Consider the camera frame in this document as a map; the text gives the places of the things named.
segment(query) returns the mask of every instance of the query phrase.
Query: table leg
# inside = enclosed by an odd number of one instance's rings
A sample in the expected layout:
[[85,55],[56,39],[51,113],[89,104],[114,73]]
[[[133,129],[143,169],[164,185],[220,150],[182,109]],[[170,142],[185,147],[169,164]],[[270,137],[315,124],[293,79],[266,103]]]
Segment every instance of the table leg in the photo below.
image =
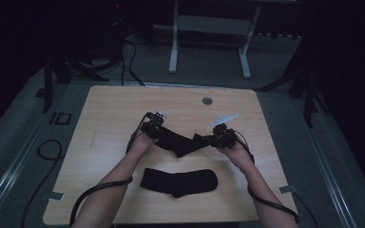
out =
[[174,1],[174,25],[173,25],[173,47],[171,49],[170,56],[170,66],[168,67],[169,73],[175,73],[177,71],[177,57],[179,54],[179,44],[177,41],[179,28],[178,28],[178,18],[179,18],[179,1]]
[[247,50],[248,50],[248,47],[250,46],[251,38],[253,37],[253,34],[254,34],[254,29],[256,27],[256,23],[259,18],[259,12],[260,12],[260,7],[257,7],[256,11],[254,13],[254,17],[251,22],[251,25],[248,28],[248,33],[246,35],[245,44],[242,48],[239,48],[239,57],[240,57],[240,62],[241,62],[242,76],[245,79],[251,78],[250,66],[248,66],[248,60],[247,60]]

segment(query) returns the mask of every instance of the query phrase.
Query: wooden table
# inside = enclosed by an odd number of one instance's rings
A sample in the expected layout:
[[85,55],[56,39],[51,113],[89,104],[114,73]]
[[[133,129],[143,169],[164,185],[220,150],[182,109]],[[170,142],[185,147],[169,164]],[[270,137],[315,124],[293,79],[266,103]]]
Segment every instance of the wooden table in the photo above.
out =
[[[204,97],[213,104],[202,102]],[[193,87],[94,86],[70,142],[53,192],[63,200],[50,200],[44,223],[68,224],[77,198],[97,182],[124,156],[130,134],[146,112],[160,109],[167,115],[163,126],[192,138],[195,133],[212,133],[210,123],[218,116],[237,113],[227,126],[238,130],[248,141],[256,166],[282,201],[295,210],[277,151],[263,117],[257,95],[252,90]],[[141,188],[145,168],[168,173],[213,170],[219,179],[215,191],[179,199]],[[153,145],[134,172],[124,202],[114,223],[173,223],[246,221],[258,219],[246,190],[247,182],[223,154],[205,147],[180,159]]]

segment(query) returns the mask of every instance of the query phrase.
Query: black fabric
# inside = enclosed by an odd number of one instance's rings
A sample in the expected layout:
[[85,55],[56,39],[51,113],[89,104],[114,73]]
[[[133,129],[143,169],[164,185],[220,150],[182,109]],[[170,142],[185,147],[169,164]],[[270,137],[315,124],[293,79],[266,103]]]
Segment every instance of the black fabric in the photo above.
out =
[[163,126],[160,126],[159,128],[162,131],[162,134],[155,144],[165,150],[173,151],[177,158],[181,158],[209,145],[209,143],[203,142],[201,140],[202,137],[197,134],[195,134],[194,140],[190,140]]
[[210,192],[217,188],[218,177],[210,169],[170,174],[146,168],[141,187],[155,192],[171,194],[174,198]]

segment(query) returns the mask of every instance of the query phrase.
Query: gray carpet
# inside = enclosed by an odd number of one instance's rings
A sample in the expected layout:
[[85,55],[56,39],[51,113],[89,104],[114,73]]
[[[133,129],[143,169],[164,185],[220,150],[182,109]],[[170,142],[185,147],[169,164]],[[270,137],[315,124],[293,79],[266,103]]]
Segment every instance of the gray carpet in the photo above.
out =
[[[138,52],[132,67],[141,80],[148,84],[251,88],[264,86],[280,77],[297,45],[298,40],[290,38],[273,40],[268,37],[256,37],[248,54],[253,73],[251,80],[242,79],[238,54],[232,48],[181,46],[178,71],[170,75],[167,72],[169,46],[164,43],[137,44]],[[126,59],[130,59],[132,50],[132,47],[125,47]],[[115,68],[103,74],[111,79],[106,84],[118,85],[121,79],[120,72],[119,68]],[[132,78],[126,75],[125,80],[132,81]],[[42,86],[42,82],[41,72],[32,77],[0,122],[0,179],[10,162],[27,144],[29,135],[34,133],[33,129],[42,123],[42,129],[36,134],[35,141],[29,144],[28,162],[0,207],[0,227],[20,225],[29,198],[52,165],[52,161],[38,157],[38,145],[46,140],[55,139],[61,142],[65,154],[88,90],[91,85],[99,84],[82,77],[75,77],[71,85],[56,84],[54,88],[57,104],[50,113],[42,114],[42,99],[33,97],[37,88]],[[298,115],[298,106],[302,104],[302,100],[288,97],[286,93],[289,86],[290,84],[286,84],[268,93],[259,93],[259,101],[283,170],[288,182],[298,189],[298,195],[312,210],[319,227],[343,227],[316,162],[308,129]],[[321,111],[320,108],[317,110],[319,112],[313,114],[313,131],[349,203],[357,227],[365,227],[365,180],[335,120],[329,113]],[[53,112],[72,114],[70,124],[49,124]],[[54,157],[58,147],[49,143],[44,146],[43,151],[45,155]],[[60,166],[59,162],[41,191],[37,193],[27,213],[26,227],[46,226],[42,216],[48,201],[42,199],[42,196],[52,189]],[[302,204],[298,199],[295,199],[295,202],[300,216],[300,227],[314,227]],[[206,227],[231,225],[207,224]],[[258,222],[242,222],[240,227],[260,226]]]

